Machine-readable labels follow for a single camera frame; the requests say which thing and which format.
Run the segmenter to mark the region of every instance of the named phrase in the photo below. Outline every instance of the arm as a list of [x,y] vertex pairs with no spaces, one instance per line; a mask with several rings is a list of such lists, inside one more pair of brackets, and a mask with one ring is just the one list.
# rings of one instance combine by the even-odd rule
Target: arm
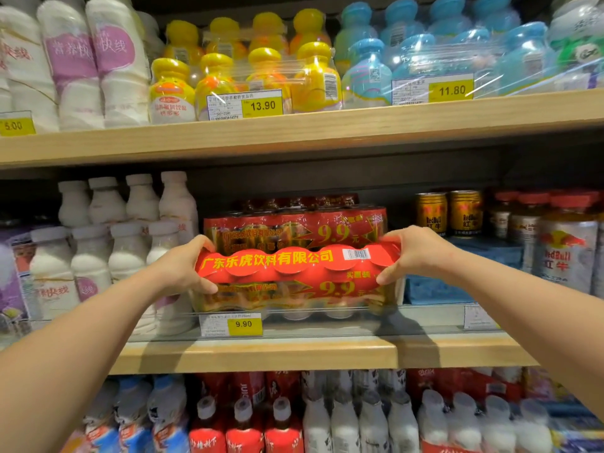
[[187,289],[217,291],[193,269],[204,246],[213,250],[197,236],[0,353],[3,451],[59,451],[147,307]]
[[467,291],[556,381],[604,419],[604,301],[463,251],[429,228],[384,238],[401,243],[398,262],[378,276],[441,278]]

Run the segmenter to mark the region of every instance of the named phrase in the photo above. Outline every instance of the pink label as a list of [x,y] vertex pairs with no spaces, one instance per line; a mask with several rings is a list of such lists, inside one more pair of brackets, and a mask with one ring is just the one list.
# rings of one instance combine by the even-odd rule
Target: pink label
[[98,71],[101,76],[134,63],[136,52],[130,35],[122,28],[106,25],[94,37]]
[[46,50],[57,87],[62,89],[71,81],[98,77],[92,38],[87,34],[66,33],[48,38]]
[[162,297],[157,302],[155,302],[155,308],[160,309],[160,308],[167,307],[168,305],[171,305],[174,302],[176,302],[179,297],[180,296],[178,296],[178,295],[171,295],[169,297]]
[[75,280],[80,301],[84,302],[93,295],[98,294],[98,286],[90,278],[78,277]]

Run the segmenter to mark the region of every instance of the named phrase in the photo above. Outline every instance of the yellow price label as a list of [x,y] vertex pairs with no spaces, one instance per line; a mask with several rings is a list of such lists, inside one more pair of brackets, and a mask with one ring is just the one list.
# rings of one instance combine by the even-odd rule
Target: yellow price label
[[0,113],[0,136],[35,135],[31,111]]
[[265,97],[241,100],[243,118],[280,116],[283,114],[283,97]]
[[238,318],[226,320],[226,323],[228,334],[232,337],[261,336],[263,334],[261,318]]
[[474,79],[430,83],[428,102],[472,100],[474,98]]

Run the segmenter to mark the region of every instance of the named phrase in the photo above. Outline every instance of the wooden shelf edge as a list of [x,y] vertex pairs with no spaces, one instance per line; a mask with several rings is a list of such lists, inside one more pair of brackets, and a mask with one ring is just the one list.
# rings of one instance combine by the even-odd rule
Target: wooden shelf edge
[[492,138],[604,123],[604,89],[0,139],[0,168]]
[[536,365],[505,333],[128,344],[112,374]]

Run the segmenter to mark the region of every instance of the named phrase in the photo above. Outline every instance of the hand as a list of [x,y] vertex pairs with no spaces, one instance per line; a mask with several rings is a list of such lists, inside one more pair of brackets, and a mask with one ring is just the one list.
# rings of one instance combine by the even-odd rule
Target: hand
[[406,274],[443,278],[447,263],[457,247],[440,237],[429,227],[411,226],[388,232],[381,241],[400,243],[400,258],[377,276],[384,285],[403,278]]
[[215,247],[208,237],[198,235],[189,243],[172,248],[157,259],[148,268],[156,277],[164,281],[162,295],[180,294],[189,289],[200,294],[215,294],[218,287],[211,281],[202,278],[195,271],[195,263],[202,249],[215,252]]

